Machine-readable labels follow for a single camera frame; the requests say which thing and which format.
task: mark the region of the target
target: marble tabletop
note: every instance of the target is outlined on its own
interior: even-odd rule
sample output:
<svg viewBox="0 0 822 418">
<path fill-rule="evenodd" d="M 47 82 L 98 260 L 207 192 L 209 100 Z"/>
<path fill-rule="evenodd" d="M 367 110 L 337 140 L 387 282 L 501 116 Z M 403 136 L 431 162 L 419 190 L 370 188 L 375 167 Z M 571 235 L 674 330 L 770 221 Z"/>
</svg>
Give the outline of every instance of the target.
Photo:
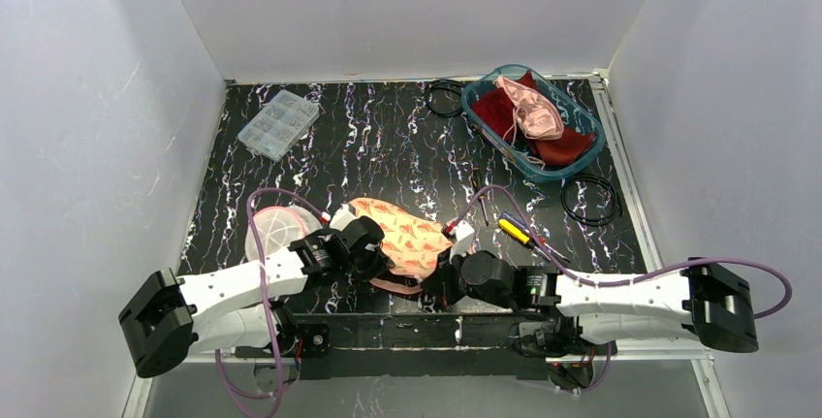
<svg viewBox="0 0 822 418">
<path fill-rule="evenodd" d="M 598 116 L 588 80 L 552 83 Z M 472 193 L 472 168 L 479 168 L 486 182 L 503 185 L 513 193 L 548 243 L 571 259 L 571 269 L 646 272 L 627 210 L 601 228 L 571 220 L 559 202 L 560 181 L 535 184 L 525 180 L 467 126 L 463 116 L 442 118 L 430 113 L 423 104 L 424 88 L 421 82 L 230 86 L 179 274 L 208 273 L 245 261 L 245 200 L 259 187 L 293 190 L 329 212 L 354 198 L 371 197 L 444 222 L 465 207 Z M 274 163 L 253 156 L 237 134 L 281 89 L 319 103 L 320 116 L 308 134 Z M 458 98 L 437 93 L 433 103 L 447 111 L 456 106 Z M 606 177 L 619 190 L 608 146 L 584 172 Z M 479 230 L 478 246 L 514 265 L 540 263 L 540 258 L 496 228 L 494 218 L 513 207 L 502 196 L 493 198 L 487 202 L 489 227 L 479 208 L 468 216 Z M 591 214 L 601 212 L 607 205 L 606 198 L 597 187 L 569 196 L 579 212 Z M 289 203 L 284 197 L 266 197 L 258 208 Z M 342 277 L 331 286 L 290 297 L 288 307 L 294 313 L 431 312 L 433 300 L 426 295 L 402 298 Z"/>
</svg>

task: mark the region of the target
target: blue plastic basket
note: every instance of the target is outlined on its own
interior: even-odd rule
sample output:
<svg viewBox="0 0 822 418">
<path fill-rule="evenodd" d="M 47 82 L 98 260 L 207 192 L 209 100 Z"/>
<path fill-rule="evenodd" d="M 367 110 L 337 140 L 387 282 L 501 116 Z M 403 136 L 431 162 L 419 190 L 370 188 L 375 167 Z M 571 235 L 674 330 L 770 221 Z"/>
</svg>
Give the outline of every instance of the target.
<svg viewBox="0 0 822 418">
<path fill-rule="evenodd" d="M 503 141 L 483 120 L 471 110 L 474 103 L 480 100 L 487 93 L 496 89 L 493 81 L 499 76 L 504 76 L 511 80 L 517 80 L 528 71 L 537 82 L 537 89 L 546 96 L 559 110 L 559 115 L 565 123 L 566 129 L 574 129 L 581 134 L 596 133 L 590 149 L 580 156 L 573 164 L 565 167 L 554 167 L 546 165 L 541 168 L 538 165 L 528 162 L 530 156 L 528 145 L 523 142 L 515 142 L 514 147 Z M 511 160 L 517 169 L 533 182 L 542 183 L 549 180 L 561 180 L 570 177 L 587 166 L 605 147 L 605 131 L 602 124 L 591 115 L 586 109 L 578 105 L 559 88 L 556 88 L 547 80 L 543 79 L 536 71 L 519 64 L 507 64 L 493 70 L 487 76 L 472 82 L 462 90 L 462 108 L 468 115 L 468 121 L 480 131 L 492 145 L 502 154 Z"/>
</svg>

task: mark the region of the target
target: black screwdriver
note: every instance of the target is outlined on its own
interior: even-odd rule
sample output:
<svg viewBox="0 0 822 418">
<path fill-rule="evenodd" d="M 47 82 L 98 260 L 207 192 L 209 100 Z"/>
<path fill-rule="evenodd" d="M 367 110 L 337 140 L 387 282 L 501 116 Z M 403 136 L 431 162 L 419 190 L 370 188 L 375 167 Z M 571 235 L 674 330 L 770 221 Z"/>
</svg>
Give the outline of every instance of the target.
<svg viewBox="0 0 822 418">
<path fill-rule="evenodd" d="M 483 188 L 482 183 L 483 183 L 483 177 L 480 174 L 480 170 L 479 169 L 474 169 L 473 171 L 471 171 L 471 185 L 474 187 L 474 193 L 479 192 L 480 189 Z M 480 195 L 479 201 L 480 201 L 480 206 L 483 208 L 483 219 L 486 221 L 486 226 L 488 226 L 489 225 L 488 212 L 486 211 L 486 202 L 483 200 L 484 198 L 485 198 L 485 195 Z"/>
</svg>

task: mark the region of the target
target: black cable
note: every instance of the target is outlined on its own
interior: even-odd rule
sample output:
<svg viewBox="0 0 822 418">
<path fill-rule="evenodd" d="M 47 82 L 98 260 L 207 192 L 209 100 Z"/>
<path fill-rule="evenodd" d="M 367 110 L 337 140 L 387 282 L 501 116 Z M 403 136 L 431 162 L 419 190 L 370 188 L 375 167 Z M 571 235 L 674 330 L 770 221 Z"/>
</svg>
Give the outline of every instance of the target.
<svg viewBox="0 0 822 418">
<path fill-rule="evenodd" d="M 454 93 L 455 95 L 461 97 L 462 96 L 462 89 L 464 85 L 461 81 L 458 80 L 450 80 L 450 79 L 437 79 L 426 85 L 426 89 L 423 92 L 423 102 L 426 104 L 426 108 L 428 108 L 432 113 L 440 116 L 440 117 L 457 117 L 458 115 L 462 114 L 462 101 L 457 101 L 457 108 L 453 111 L 437 111 L 435 110 L 429 101 L 431 97 L 431 93 L 436 90 L 440 91 L 448 91 L 450 93 Z"/>
<path fill-rule="evenodd" d="M 580 182 L 590 183 L 602 187 L 607 194 L 611 195 L 611 206 L 605 210 L 602 216 L 582 216 L 580 214 L 576 214 L 571 209 L 571 207 L 568 206 L 568 189 L 571 188 L 572 183 L 577 184 Z M 611 185 L 611 183 L 608 182 L 606 178 L 596 176 L 594 174 L 580 174 L 578 176 L 569 177 L 567 180 L 565 180 L 565 184 L 562 185 L 562 191 L 559 192 L 559 196 L 562 202 L 562 209 L 565 210 L 565 214 L 567 214 L 568 217 L 570 217 L 571 219 L 579 222 L 580 224 L 584 224 L 585 226 L 602 227 L 611 224 L 611 221 L 613 221 L 617 215 L 617 209 L 619 209 L 620 216 L 625 214 L 625 209 L 622 207 L 622 200 L 619 198 L 619 194 L 617 194 L 617 190 L 614 189 L 614 186 Z"/>
</svg>

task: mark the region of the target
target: yellow screwdriver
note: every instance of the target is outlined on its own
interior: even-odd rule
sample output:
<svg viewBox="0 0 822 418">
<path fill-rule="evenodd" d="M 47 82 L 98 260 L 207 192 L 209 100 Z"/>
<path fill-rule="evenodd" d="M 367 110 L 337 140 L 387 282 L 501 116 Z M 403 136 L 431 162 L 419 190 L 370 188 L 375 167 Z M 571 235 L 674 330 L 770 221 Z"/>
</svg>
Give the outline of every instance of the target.
<svg viewBox="0 0 822 418">
<path fill-rule="evenodd" d="M 548 255 L 546 255 L 545 252 L 542 251 L 542 249 L 539 246 L 537 246 L 537 244 L 528 234 L 528 228 L 525 227 L 524 224 L 519 222 L 517 218 L 515 218 L 508 212 L 502 212 L 499 215 L 499 221 L 497 222 L 497 224 L 499 225 L 500 229 L 502 229 L 503 231 L 505 231 L 506 234 L 508 234 L 509 236 L 517 240 L 519 243 L 521 243 L 522 246 L 530 250 L 536 250 L 543 256 L 543 258 L 549 261 L 551 260 L 551 258 L 549 258 Z M 548 245 L 544 240 L 540 239 L 540 241 L 545 247 L 547 247 L 550 251 L 555 253 L 556 256 L 562 258 L 565 261 L 569 261 L 568 258 L 565 258 L 565 255 L 556 251 L 555 248 Z"/>
</svg>

